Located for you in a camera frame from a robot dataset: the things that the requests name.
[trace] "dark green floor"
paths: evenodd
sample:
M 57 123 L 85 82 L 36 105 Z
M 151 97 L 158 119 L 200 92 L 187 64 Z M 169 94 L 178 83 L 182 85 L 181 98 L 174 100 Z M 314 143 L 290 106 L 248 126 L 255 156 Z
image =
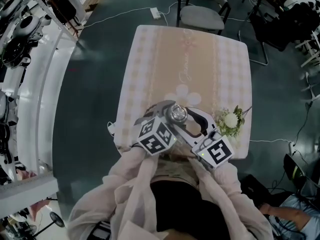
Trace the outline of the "dark green floor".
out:
M 87 25 L 107 17 L 144 7 L 167 12 L 177 0 L 103 0 L 92 13 Z M 244 19 L 252 9 L 249 1 L 228 0 L 230 18 Z M 190 0 L 196 5 L 210 5 Z M 262 11 L 270 11 L 264 4 Z M 170 26 L 176 24 L 177 6 L 167 16 Z M 59 205 L 64 219 L 76 201 L 102 183 L 119 154 L 108 133 L 108 121 L 116 120 L 118 101 L 131 43 L 137 26 L 165 25 L 153 20 L 149 10 L 134 11 L 97 23 L 83 30 L 63 79 L 53 133 L 53 172 L 59 184 Z M 237 39 L 241 22 L 229 19 L 222 35 Z M 242 31 L 249 56 L 263 60 L 261 47 L 250 23 Z M 294 140 L 306 116 L 306 87 L 300 80 L 304 56 L 291 43 L 284 52 L 267 46 L 269 65 L 250 63 L 252 77 L 252 140 Z M 297 148 L 309 159 L 319 133 L 319 109 L 315 102 L 308 122 L 301 131 Z M 283 157 L 289 151 L 286 142 L 251 143 L 246 159 L 233 162 L 241 173 L 253 174 L 266 187 L 283 175 Z M 292 190 L 285 176 L 280 188 Z

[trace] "green leaves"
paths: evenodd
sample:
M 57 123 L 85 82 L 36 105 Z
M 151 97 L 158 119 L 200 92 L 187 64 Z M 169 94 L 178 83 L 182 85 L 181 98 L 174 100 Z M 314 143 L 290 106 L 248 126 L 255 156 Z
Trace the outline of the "green leaves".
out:
M 233 113 L 238 117 L 238 122 L 235 128 L 229 128 L 225 123 L 225 117 L 230 112 L 228 109 L 225 109 L 225 108 L 223 109 L 221 116 L 217 118 L 217 126 L 219 127 L 220 132 L 223 136 L 226 135 L 226 136 L 232 136 L 236 138 L 239 135 L 240 127 L 244 125 L 246 122 L 245 119 L 243 118 L 242 112 L 243 110 L 239 108 L 238 105 L 234 108 Z

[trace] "beige tablecloth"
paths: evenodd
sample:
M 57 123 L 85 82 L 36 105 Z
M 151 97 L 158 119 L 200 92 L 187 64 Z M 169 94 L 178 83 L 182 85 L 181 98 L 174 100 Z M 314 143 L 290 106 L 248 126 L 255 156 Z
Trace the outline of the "beige tablecloth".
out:
M 222 109 L 244 111 L 252 105 L 251 72 L 247 46 L 223 36 L 184 28 L 140 25 L 132 42 L 122 83 L 114 143 L 132 144 L 131 128 L 151 105 L 175 100 L 213 117 Z M 187 128 L 196 133 L 191 117 Z M 235 156 L 248 154 L 251 110 L 239 136 L 231 139 Z M 183 141 L 174 153 L 190 150 Z

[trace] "beige cardigan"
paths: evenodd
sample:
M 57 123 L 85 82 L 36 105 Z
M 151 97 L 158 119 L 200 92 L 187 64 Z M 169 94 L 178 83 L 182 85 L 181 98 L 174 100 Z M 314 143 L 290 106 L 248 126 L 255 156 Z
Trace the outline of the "beige cardigan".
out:
M 226 162 L 209 172 L 195 159 L 190 163 L 199 178 L 202 198 L 220 207 L 231 240 L 273 239 L 269 222 L 241 194 L 236 167 Z M 142 148 L 124 152 L 103 177 L 103 184 L 75 204 L 68 223 L 70 240 L 87 240 L 100 221 L 110 221 L 113 240 L 163 240 L 167 233 L 157 232 L 156 200 L 150 188 L 157 164 L 158 156 L 147 156 Z M 204 212 L 203 220 L 211 216 L 214 214 Z M 219 236 L 219 229 L 212 231 Z

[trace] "person's arm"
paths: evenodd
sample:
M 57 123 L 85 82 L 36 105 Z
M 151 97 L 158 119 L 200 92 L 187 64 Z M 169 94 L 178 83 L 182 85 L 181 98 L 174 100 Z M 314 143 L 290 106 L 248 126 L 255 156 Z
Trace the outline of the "person's arm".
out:
M 101 221 L 110 221 L 116 209 L 115 190 L 138 175 L 146 152 L 133 147 L 111 168 L 103 184 L 86 193 L 73 207 L 67 228 L 70 240 L 87 240 Z
M 278 218 L 294 222 L 295 227 L 299 231 L 301 231 L 311 219 L 311 217 L 303 210 L 291 207 L 273 207 L 267 203 L 264 203 L 261 206 L 260 211 L 263 214 L 273 215 Z
M 226 162 L 211 171 L 211 175 L 230 198 L 241 222 L 256 239 L 272 239 L 269 221 L 255 207 L 254 202 L 242 194 L 237 168 Z

